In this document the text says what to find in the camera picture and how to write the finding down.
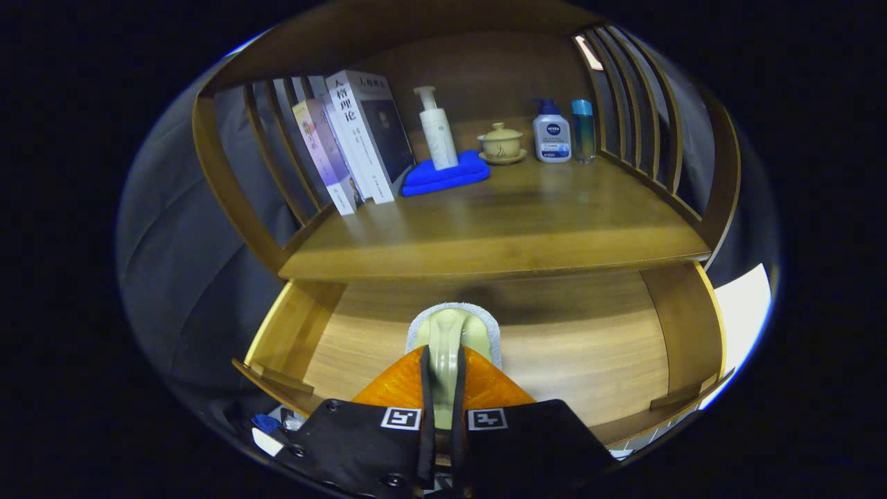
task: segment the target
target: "blue cap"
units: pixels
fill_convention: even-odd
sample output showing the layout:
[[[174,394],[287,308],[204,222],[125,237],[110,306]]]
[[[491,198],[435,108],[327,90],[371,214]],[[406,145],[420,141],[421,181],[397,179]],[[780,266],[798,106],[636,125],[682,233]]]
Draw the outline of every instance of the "blue cap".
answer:
[[[574,115],[587,115],[593,116],[594,112],[592,111],[592,103],[585,99],[577,99],[573,101],[573,114]]]
[[[561,109],[554,104],[551,99],[533,99],[539,103],[539,113],[541,115],[559,115]]]

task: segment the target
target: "wooden slat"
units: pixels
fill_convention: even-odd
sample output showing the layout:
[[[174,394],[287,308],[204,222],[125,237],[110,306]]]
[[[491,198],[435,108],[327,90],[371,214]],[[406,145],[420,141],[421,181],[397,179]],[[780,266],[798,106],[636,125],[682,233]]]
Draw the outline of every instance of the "wooden slat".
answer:
[[[279,381],[262,377],[249,366],[237,359],[231,359],[231,364],[240,371],[254,385],[268,393],[274,400],[291,408],[296,413],[309,417],[324,401],[314,393],[308,393],[293,386],[282,384]]]
[[[680,111],[678,110],[678,101],[674,97],[674,91],[668,82],[668,76],[659,67],[659,64],[653,58],[653,54],[641,44],[634,35],[627,31],[619,30],[626,39],[634,44],[635,48],[644,56],[644,60],[653,70],[659,87],[663,91],[665,97],[665,108],[668,112],[669,121],[669,157],[668,157],[668,175],[665,178],[665,185],[669,192],[675,194],[678,192],[678,184],[680,183],[680,170],[684,157],[684,135],[683,125],[680,119]]]
[[[192,131],[200,166],[219,205],[259,261],[277,275],[280,267],[286,263],[288,255],[278,246],[274,236],[255,214],[234,176],[219,137],[213,98],[198,96],[194,101]]]
[[[599,72],[599,69],[592,68],[588,59],[585,57],[584,52],[588,51],[590,54],[594,56],[594,52],[592,51],[591,45],[588,44],[587,38],[585,38],[585,34],[579,33],[573,36],[573,41],[576,43],[579,48],[579,55],[582,57],[582,61],[585,64],[585,68],[588,69],[588,79],[591,81],[592,86],[592,98],[594,100],[594,146],[597,151],[602,151],[607,147],[607,127],[605,126],[607,121],[604,119],[604,104],[603,97],[601,96],[603,89],[598,85],[597,79],[594,77],[595,73]]]
[[[628,98],[628,107],[631,110],[629,116],[632,119],[632,151],[634,152],[634,161],[632,162],[632,166],[634,168],[640,169],[641,162],[641,153],[643,151],[643,140],[640,135],[640,103],[638,102],[638,95],[634,91],[634,83],[632,79],[628,76],[629,68],[623,63],[622,59],[616,54],[619,51],[615,45],[613,45],[608,40],[608,34],[603,29],[600,28],[603,33],[598,33],[595,31],[595,34],[602,41],[602,46],[606,48],[610,59],[616,63],[616,71],[619,74],[619,80],[622,82],[622,88],[625,89],[625,97]]]
[[[699,235],[711,248],[711,257],[705,267],[714,261],[733,221],[736,203],[739,201],[739,185],[742,178],[742,157],[736,130],[724,106],[711,90],[696,81],[699,96],[709,111],[711,131],[715,140],[715,171],[711,180],[709,203],[705,207]]]
[[[286,82],[289,82],[291,86],[293,84],[293,81],[290,78],[284,78],[284,85],[286,85]],[[295,143],[293,142],[293,136],[291,136],[289,134],[289,130],[287,130],[287,122],[284,119],[284,111],[280,107],[280,99],[278,99],[277,89],[274,87],[274,82],[272,80],[266,80],[265,87],[268,89],[268,95],[271,99],[271,109],[274,111],[274,123],[275,125],[277,125],[277,131],[280,135],[280,139],[286,146],[289,161],[293,164],[295,173],[299,176],[299,181],[302,182],[302,189],[306,193],[308,193],[308,197],[311,199],[311,203],[314,204],[314,207],[320,210],[320,196],[318,194],[318,190],[316,187],[314,187],[314,183],[311,182],[311,178],[308,176],[308,172],[305,171],[305,167],[302,166],[302,162],[299,161],[298,154],[295,152]],[[288,113],[292,112],[290,111],[291,108],[292,107],[287,108]]]
[[[650,85],[650,81],[647,78],[647,73],[640,65],[640,61],[636,57],[634,57],[634,54],[628,48],[628,45],[623,42],[619,36],[616,35],[618,31],[612,26],[607,26],[607,30],[609,31],[610,36],[613,38],[619,48],[622,49],[622,53],[625,54],[625,57],[631,64],[632,69],[634,69],[634,73],[635,75],[637,75],[638,80],[640,81],[640,85],[641,87],[643,87],[644,95],[647,99],[650,113],[650,138],[652,141],[653,151],[653,162],[650,164],[650,177],[653,180],[656,180],[659,173],[659,114],[656,112],[656,99],[653,94],[653,87],[652,85]]]
[[[598,40],[598,35],[593,30],[589,29],[585,31],[585,39],[592,45],[592,49],[594,49],[594,53],[598,56],[598,60],[601,65],[604,66],[604,75],[607,77],[607,86],[609,86],[610,97],[613,99],[613,108],[616,110],[616,127],[618,128],[616,148],[618,149],[619,159],[625,159],[625,109],[622,104],[622,97],[619,94],[619,89],[616,87],[616,73],[618,70],[616,67],[611,64],[608,58],[603,57],[604,49]]]
[[[623,170],[627,171],[630,175],[635,177],[640,181],[641,184],[649,188],[653,191],[659,199],[668,203],[684,220],[693,228],[697,228],[702,221],[702,217],[696,213],[689,204],[687,204],[684,200],[680,199],[677,195],[672,194],[658,181],[651,178],[649,175],[644,173],[641,170],[638,170],[631,166],[628,162],[622,161],[617,158],[615,155],[610,153],[609,151],[600,151],[600,156],[610,160],[611,162],[618,164],[622,167]]]
[[[274,157],[274,153],[271,151],[271,142],[268,140],[268,134],[265,133],[265,127],[262,125],[262,119],[259,117],[259,109],[255,104],[253,84],[247,83],[243,85],[243,101],[247,108],[247,117],[249,118],[249,124],[253,128],[255,141],[259,145],[259,153],[261,153],[262,159],[265,160],[265,165],[271,172],[271,176],[274,177],[274,183],[277,184],[289,209],[293,212],[295,218],[299,220],[299,224],[304,226],[308,223],[310,216],[302,208],[295,189],[290,185],[289,179],[284,175],[283,169],[280,168],[277,158]]]
[[[270,379],[271,381],[290,386],[294,390],[298,390],[300,392],[314,393],[314,387],[310,384],[306,384],[302,381],[299,381],[298,379],[295,379],[294,377],[290,377],[283,373],[275,371],[274,369],[268,369],[259,362],[253,361],[253,363],[250,364],[249,367],[253,369],[259,376],[265,379]]]
[[[724,372],[724,322],[698,262],[640,273],[659,314],[669,358],[669,391],[698,387]]]

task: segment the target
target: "blue object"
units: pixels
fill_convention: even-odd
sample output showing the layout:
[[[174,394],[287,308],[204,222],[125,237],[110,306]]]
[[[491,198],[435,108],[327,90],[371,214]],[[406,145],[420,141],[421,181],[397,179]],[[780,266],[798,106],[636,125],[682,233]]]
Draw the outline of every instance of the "blue object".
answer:
[[[280,427],[280,421],[264,414],[257,414],[253,416],[252,422],[253,424],[255,424],[256,428],[262,430],[265,433],[268,433],[269,435],[271,435],[271,432],[277,430]]]
[[[592,103],[585,99],[574,100],[572,105],[574,115],[594,115],[594,112],[592,111]]]
[[[444,189],[465,186],[485,180],[490,176],[490,166],[477,151],[459,153],[459,165],[445,170],[435,170],[431,160],[419,163],[406,174],[403,196],[434,193]]]
[[[539,113],[541,115],[559,115],[561,109],[554,104],[551,99],[533,99],[539,103]]]

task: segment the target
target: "blue towel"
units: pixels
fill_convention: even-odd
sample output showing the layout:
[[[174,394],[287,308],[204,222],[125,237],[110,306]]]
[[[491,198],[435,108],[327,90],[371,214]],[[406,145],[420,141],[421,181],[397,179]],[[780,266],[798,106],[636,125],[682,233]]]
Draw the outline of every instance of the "blue towel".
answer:
[[[403,196],[433,193],[453,187],[474,184],[490,176],[490,166],[481,159],[477,151],[464,151],[459,154],[459,166],[446,170],[435,170],[431,160],[419,163],[406,175]]]
[[[280,421],[264,414],[257,414],[253,416],[252,421],[253,424],[255,424],[256,428],[262,430],[265,433],[268,433],[269,435],[271,435],[271,432],[280,427]]]

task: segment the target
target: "white pump bottle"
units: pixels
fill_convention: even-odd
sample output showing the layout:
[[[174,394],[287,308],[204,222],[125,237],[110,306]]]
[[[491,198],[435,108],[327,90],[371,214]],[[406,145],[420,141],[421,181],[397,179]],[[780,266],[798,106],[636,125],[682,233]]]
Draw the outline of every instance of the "white pump bottle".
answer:
[[[425,140],[428,142],[435,170],[458,166],[459,158],[452,143],[450,123],[446,120],[444,110],[435,103],[435,87],[416,87],[412,91],[422,99],[422,105],[425,106],[425,110],[419,113],[419,118],[422,120],[422,130],[425,131]]]

